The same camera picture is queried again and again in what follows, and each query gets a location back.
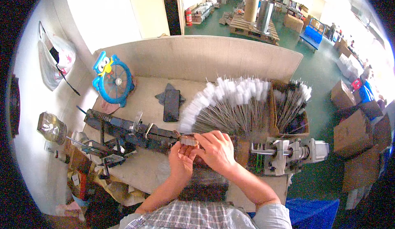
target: shirt sleeve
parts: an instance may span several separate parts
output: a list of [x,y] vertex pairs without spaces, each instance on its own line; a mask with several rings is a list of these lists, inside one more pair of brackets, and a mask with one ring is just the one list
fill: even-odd
[[123,217],[123,219],[119,222],[119,229],[124,229],[132,220],[140,217],[141,214],[129,214],[128,216]]
[[289,210],[279,203],[260,207],[252,220],[259,229],[292,229]]

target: forearm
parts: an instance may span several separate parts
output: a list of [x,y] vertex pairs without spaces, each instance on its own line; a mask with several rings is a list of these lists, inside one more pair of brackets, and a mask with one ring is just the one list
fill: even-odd
[[180,180],[176,176],[170,176],[136,209],[135,213],[145,214],[167,205],[178,197],[186,184],[187,181]]
[[256,205],[257,209],[269,203],[281,203],[277,194],[267,183],[238,163],[235,167],[225,170],[222,175],[235,183],[246,197]]

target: person's left hand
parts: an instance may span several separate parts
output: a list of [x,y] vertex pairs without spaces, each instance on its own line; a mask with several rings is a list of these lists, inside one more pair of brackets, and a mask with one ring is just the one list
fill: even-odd
[[169,154],[171,177],[185,182],[190,180],[193,161],[196,157],[196,154],[191,154],[193,149],[195,149],[194,146],[181,145],[179,141],[174,144]]

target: wooden pallet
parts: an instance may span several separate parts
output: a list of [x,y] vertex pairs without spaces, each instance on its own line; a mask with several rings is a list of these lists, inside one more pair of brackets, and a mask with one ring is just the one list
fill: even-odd
[[256,23],[244,21],[243,15],[235,14],[232,19],[232,22],[230,22],[230,33],[241,34],[276,46],[279,45],[280,39],[271,19],[269,22],[269,29],[268,29],[270,34],[261,33],[255,27],[255,24]]

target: blue cart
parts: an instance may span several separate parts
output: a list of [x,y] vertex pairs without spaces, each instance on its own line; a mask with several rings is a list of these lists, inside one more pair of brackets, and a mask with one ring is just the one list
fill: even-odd
[[[319,23],[318,28],[313,26],[311,22],[317,21]],[[304,33],[301,33],[299,35],[299,41],[301,39],[305,40],[307,43],[313,46],[314,52],[316,52],[319,48],[319,44],[322,41],[322,35],[325,32],[325,25],[318,21],[315,18],[310,19],[309,25],[306,26],[306,29],[304,30]]]

